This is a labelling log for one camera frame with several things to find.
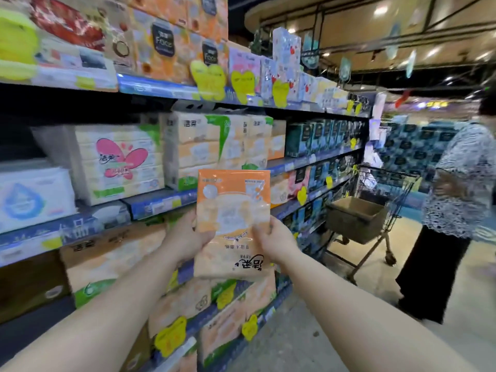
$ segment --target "ceiling light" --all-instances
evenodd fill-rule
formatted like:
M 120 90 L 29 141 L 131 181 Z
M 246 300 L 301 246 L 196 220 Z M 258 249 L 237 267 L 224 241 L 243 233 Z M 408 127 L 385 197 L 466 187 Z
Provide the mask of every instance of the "ceiling light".
M 387 6 L 377 6 L 374 10 L 374 16 L 375 17 L 381 17 L 384 14 L 388 12 L 388 7 Z
M 437 54 L 439 52 L 439 50 L 440 50 L 439 47 L 436 47 L 436 48 L 431 49 L 429 52 L 427 52 L 427 56 L 426 57 L 434 56 L 435 54 Z
M 475 60 L 482 60 L 483 58 L 489 56 L 491 54 L 491 51 L 488 51 L 486 53 L 483 53 L 482 55 L 478 56 Z

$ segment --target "ceiling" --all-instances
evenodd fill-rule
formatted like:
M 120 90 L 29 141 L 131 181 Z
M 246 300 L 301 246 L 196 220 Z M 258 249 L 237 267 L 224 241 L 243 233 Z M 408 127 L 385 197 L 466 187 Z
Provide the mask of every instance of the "ceiling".
M 388 39 L 394 25 L 399 36 Z M 428 78 L 434 68 L 441 83 L 446 73 L 454 73 L 455 80 L 463 75 L 465 81 L 452 84 L 467 87 L 459 89 L 462 95 L 492 75 L 487 65 L 496 62 L 496 0 L 268 0 L 245 12 L 245 27 L 252 33 L 279 26 L 320 40 L 319 49 L 307 55 L 318 53 L 321 68 L 338 70 L 342 57 L 349 59 L 353 81 L 370 82 L 378 72 L 384 81 L 385 71 L 392 70 L 391 80 L 381 83 L 386 87 L 411 87 L 395 78 L 401 72 L 404 77 L 413 50 L 415 86 L 425 86 L 421 82 L 428 79 L 430 86 L 439 85 Z M 399 49 L 390 59 L 385 48 L 391 45 Z M 419 78 L 420 68 L 427 78 Z

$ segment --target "floor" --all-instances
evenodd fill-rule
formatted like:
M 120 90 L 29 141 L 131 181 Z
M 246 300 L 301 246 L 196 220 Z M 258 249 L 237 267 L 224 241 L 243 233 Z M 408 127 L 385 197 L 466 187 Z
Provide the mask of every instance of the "floor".
M 383 263 L 380 245 L 356 274 L 359 287 L 394 303 L 400 293 L 394 279 L 406 261 L 421 225 L 416 220 L 398 219 L 390 233 L 396 266 Z M 333 243 L 329 250 L 357 263 L 371 245 Z M 458 270 L 448 303 L 444 325 L 424 325 L 468 359 L 480 372 L 496 365 L 496 245 L 473 242 Z M 326 265 L 344 276 L 349 266 L 334 257 Z M 332 371 L 346 372 L 305 303 L 292 294 L 263 327 L 249 347 L 228 366 L 228 372 Z

